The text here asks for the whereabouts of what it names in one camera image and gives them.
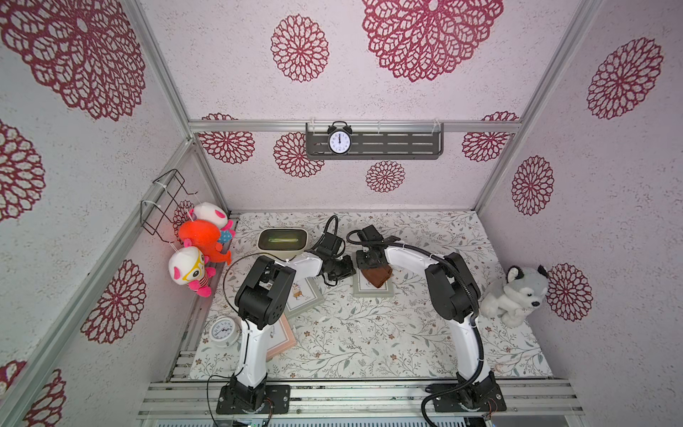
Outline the brown cloth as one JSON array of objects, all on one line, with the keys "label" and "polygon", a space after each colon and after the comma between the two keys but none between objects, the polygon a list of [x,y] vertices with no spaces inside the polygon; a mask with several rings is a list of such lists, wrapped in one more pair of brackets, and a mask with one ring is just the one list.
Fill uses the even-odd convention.
[{"label": "brown cloth", "polygon": [[373,269],[361,270],[361,275],[366,282],[376,289],[383,289],[392,276],[391,266],[382,266]]}]

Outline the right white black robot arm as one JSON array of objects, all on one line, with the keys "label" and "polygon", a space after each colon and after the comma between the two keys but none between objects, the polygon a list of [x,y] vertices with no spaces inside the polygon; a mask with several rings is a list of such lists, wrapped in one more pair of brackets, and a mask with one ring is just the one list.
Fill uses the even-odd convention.
[{"label": "right white black robot arm", "polygon": [[487,378],[490,369],[478,331],[481,290],[460,254],[433,254],[398,237],[385,238],[373,225],[350,231],[346,242],[362,247],[356,258],[363,268],[398,267],[423,278],[434,311],[450,329],[458,387],[462,389]]}]

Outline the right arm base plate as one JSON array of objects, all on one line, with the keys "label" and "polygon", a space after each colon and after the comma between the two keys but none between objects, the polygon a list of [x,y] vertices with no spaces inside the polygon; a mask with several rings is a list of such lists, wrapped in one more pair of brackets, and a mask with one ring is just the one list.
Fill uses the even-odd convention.
[{"label": "right arm base plate", "polygon": [[433,404],[437,413],[456,412],[504,412],[507,410],[501,387],[494,372],[490,371],[481,381],[464,386],[464,379],[458,377],[457,384],[430,384],[426,406]]}]

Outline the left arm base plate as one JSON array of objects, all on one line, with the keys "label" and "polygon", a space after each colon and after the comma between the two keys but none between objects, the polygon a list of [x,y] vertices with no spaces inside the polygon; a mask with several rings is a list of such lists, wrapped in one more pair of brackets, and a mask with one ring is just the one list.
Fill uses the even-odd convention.
[{"label": "left arm base plate", "polygon": [[221,389],[218,415],[282,415],[289,412],[291,386],[272,384],[264,379],[255,387],[238,382],[233,375]]}]

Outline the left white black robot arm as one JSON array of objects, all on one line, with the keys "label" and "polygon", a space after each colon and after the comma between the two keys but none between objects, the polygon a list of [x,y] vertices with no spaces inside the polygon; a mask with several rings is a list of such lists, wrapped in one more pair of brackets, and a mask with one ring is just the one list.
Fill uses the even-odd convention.
[{"label": "left white black robot arm", "polygon": [[282,317],[296,281],[321,277],[326,286],[334,288],[356,274],[338,227],[338,216],[330,216],[318,241],[290,260],[267,252],[255,255],[234,299],[242,327],[238,367],[231,379],[236,386],[255,390],[265,384],[270,329]]}]

